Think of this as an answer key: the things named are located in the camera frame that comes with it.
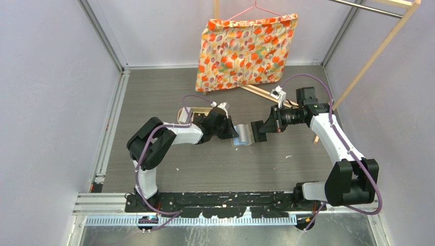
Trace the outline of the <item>black VIP card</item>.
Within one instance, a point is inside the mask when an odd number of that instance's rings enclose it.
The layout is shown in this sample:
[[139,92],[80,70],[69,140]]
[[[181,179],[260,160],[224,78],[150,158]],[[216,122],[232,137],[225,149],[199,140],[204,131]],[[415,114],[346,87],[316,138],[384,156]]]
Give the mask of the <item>black VIP card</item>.
[[263,126],[263,124],[264,124],[263,120],[252,121],[250,123],[252,136],[255,143],[267,141],[266,133],[260,132],[260,128]]

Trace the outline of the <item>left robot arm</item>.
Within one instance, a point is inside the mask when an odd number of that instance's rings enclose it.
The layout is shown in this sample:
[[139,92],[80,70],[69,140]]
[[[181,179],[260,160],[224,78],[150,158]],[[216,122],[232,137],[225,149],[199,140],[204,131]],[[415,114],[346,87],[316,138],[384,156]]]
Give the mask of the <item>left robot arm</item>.
[[150,118],[126,144],[136,171],[137,205],[145,212],[152,212],[156,208],[157,166],[173,145],[200,145],[214,136],[222,140],[239,136],[231,117],[218,107],[212,108],[207,114],[195,116],[193,122],[186,125],[169,124],[158,117]]

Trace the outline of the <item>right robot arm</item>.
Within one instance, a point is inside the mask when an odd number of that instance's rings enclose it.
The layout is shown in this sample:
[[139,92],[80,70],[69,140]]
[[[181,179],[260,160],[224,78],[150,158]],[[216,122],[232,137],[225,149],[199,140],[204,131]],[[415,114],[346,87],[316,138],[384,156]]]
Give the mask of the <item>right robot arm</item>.
[[286,93],[277,86],[270,93],[278,100],[271,107],[260,133],[281,133],[289,125],[306,124],[320,139],[332,162],[331,172],[324,182],[299,182],[293,189],[293,205],[306,210],[314,200],[331,206],[351,206],[372,203],[375,199],[379,165],[367,159],[349,143],[329,104],[318,101],[314,87],[296,90],[297,106],[286,108]]

